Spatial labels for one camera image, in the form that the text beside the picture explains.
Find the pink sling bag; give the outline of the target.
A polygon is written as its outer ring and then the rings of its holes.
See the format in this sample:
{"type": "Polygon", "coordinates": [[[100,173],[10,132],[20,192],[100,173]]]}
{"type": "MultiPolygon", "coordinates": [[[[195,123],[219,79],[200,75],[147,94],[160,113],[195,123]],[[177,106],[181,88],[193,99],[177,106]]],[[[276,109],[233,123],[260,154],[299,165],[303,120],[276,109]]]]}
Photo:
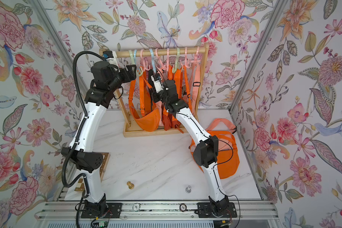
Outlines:
{"type": "Polygon", "coordinates": [[[206,131],[212,136],[216,135],[222,140],[222,142],[219,141],[218,146],[220,151],[230,150],[230,147],[232,147],[233,150],[237,149],[236,140],[233,135],[236,132],[236,126],[230,120],[225,118],[216,118],[206,128],[206,131]]]}

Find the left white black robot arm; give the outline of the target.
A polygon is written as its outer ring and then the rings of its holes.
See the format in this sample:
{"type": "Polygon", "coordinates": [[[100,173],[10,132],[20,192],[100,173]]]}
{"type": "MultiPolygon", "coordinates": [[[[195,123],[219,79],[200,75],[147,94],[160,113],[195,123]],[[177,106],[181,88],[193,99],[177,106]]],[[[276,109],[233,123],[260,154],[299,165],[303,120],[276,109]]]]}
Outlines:
{"type": "Polygon", "coordinates": [[[68,147],[61,150],[65,157],[61,180],[64,187],[69,188],[83,179],[85,192],[82,196],[84,212],[101,218],[109,213],[106,195],[101,188],[100,166],[103,155],[93,151],[96,132],[110,102],[119,99],[115,91],[124,83],[136,79],[135,65],[120,68],[114,51],[106,50],[102,55],[92,51],[81,51],[73,60],[73,78],[76,90],[79,90],[77,77],[77,61],[83,55],[93,55],[100,58],[91,67],[93,80],[85,98],[80,98],[83,116],[74,139],[68,147]]]}

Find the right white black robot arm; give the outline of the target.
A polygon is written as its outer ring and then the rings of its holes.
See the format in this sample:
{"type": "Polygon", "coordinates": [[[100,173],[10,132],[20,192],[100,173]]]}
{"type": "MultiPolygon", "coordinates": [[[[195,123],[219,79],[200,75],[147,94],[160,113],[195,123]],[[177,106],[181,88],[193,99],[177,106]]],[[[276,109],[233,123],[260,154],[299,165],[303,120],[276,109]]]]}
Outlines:
{"type": "Polygon", "coordinates": [[[186,129],[195,143],[193,158],[203,170],[209,189],[209,205],[206,214],[216,218],[228,214],[231,218],[236,211],[232,208],[230,196],[224,193],[218,172],[219,143],[223,142],[217,136],[209,134],[196,120],[188,104],[177,94],[175,81],[157,80],[151,83],[153,101],[161,101],[168,114],[172,114],[186,129]]]}

